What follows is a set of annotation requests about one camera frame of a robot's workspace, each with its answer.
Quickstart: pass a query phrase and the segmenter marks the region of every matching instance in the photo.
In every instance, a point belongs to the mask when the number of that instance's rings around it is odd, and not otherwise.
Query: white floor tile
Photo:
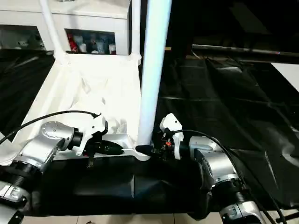
[[[173,214],[80,216],[78,224],[174,224]]]
[[[175,224],[222,224],[218,212],[211,212],[205,219],[196,221],[188,214],[174,214]]]
[[[76,224],[78,216],[50,216],[30,217],[26,216],[22,224]]]

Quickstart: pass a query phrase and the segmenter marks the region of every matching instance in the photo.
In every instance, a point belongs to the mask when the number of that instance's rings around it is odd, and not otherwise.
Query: black cable
[[[275,202],[274,198],[268,193],[268,191],[265,189],[265,187],[262,185],[262,183],[259,181],[259,179],[254,175],[253,171],[247,166],[247,164],[244,162],[243,159],[240,158],[240,156],[238,156],[234,151],[230,150],[230,149],[227,149],[224,145],[222,145],[216,138],[206,134],[206,133],[203,133],[203,132],[199,132],[199,131],[195,131],[195,130],[188,130],[188,129],[183,129],[183,130],[177,130],[177,131],[174,131],[173,133],[180,133],[180,132],[193,132],[193,133],[197,133],[197,134],[200,134],[202,136],[205,136],[207,137],[208,139],[214,141],[217,145],[220,146],[220,148],[225,152],[225,154],[228,156],[228,158],[230,159],[231,163],[233,164],[233,166],[236,168],[237,166],[235,165],[233,159],[232,159],[232,156],[231,154],[233,154],[236,158],[238,158],[242,163],[243,165],[245,166],[245,168],[251,173],[251,175],[254,177],[254,179],[257,181],[257,183],[261,186],[261,188],[263,189],[263,191],[268,195],[268,197],[272,200],[275,208],[276,208],[276,211],[277,213],[279,214],[279,217],[282,221],[283,224],[287,224],[286,220],[285,220],[285,217],[284,215],[282,214],[279,206],[277,205],[277,203]],[[246,183],[243,176],[241,175],[240,172],[238,172],[236,170],[238,176],[241,178],[241,180],[243,181],[243,183]],[[269,215],[268,211],[259,203],[257,202],[257,200],[255,200],[256,203],[258,205],[260,205],[260,209],[261,211],[266,215],[266,217],[269,219],[269,221],[272,223],[272,224],[275,224],[275,221],[274,219]]]
[[[299,217],[299,212],[297,211],[297,212],[295,212],[295,213],[293,213],[293,214],[290,214],[290,215],[285,216],[285,219],[286,219],[286,220],[292,220],[292,219],[295,219],[295,218],[298,218],[298,217]],[[277,219],[276,219],[276,222],[277,222],[277,223],[280,223],[280,222],[281,222],[281,219],[280,219],[280,218],[277,218]]]
[[[63,113],[85,113],[85,114],[90,114],[92,115],[93,118],[96,118],[98,116],[100,116],[101,114],[95,114],[95,113],[91,113],[91,112],[88,112],[88,111],[60,111],[60,112],[55,112],[55,113],[50,113],[50,114],[47,114],[45,116],[42,116],[42,117],[39,117],[39,118],[36,118],[32,121],[29,121],[19,127],[17,127],[16,129],[14,129],[11,133],[9,133],[8,135],[6,135],[5,137],[3,137],[1,140],[0,140],[0,145],[5,141],[7,140],[11,135],[17,133],[19,130],[23,129],[24,127],[27,127],[28,125],[31,125],[39,120],[42,120],[42,119],[45,119],[45,118],[49,118],[49,117],[53,117],[53,116],[56,116],[56,115],[59,115],[59,114],[63,114]]]

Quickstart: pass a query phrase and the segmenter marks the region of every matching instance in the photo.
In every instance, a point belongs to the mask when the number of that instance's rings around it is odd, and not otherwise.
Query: white pole
[[[66,52],[63,50],[61,42],[59,40],[59,36],[58,36],[57,30],[54,25],[52,13],[49,9],[48,0],[40,0],[40,4],[41,4],[42,13],[43,13],[44,19],[46,21],[51,40],[54,44],[54,57],[57,60],[62,61],[62,60],[64,60],[64,56],[65,56]]]
[[[149,0],[146,18],[138,145],[148,145],[154,128],[172,0]]]
[[[141,0],[132,0],[132,53],[140,54]]]

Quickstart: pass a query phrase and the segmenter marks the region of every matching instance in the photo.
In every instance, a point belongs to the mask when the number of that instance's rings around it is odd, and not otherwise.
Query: black cloth
[[[1,70],[3,133],[21,124],[52,63],[52,56],[43,55],[22,67]],[[296,208],[298,99],[298,92],[269,63],[197,59],[172,63],[166,57],[156,126],[172,112],[185,129],[214,136],[247,162],[281,208]],[[18,108],[22,115],[15,114]],[[260,202],[274,209],[250,172],[237,158],[235,162]],[[52,162],[26,214],[188,212],[205,217],[213,210],[210,195],[200,189],[201,172],[195,162],[113,157],[95,159],[91,168],[87,164],[87,159]]]

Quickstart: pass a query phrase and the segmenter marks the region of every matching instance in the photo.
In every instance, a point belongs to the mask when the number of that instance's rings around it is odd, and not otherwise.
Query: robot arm
[[[160,129],[163,135],[155,147],[137,146],[136,150],[162,160],[191,158],[198,162],[204,176],[203,188],[212,194],[224,224],[266,224],[231,160],[216,142],[204,136],[192,136],[185,145],[182,133],[174,133],[182,126],[173,114],[162,120]]]
[[[0,224],[21,223],[21,210],[58,150],[80,146],[83,133],[60,122],[43,124],[0,175]]]

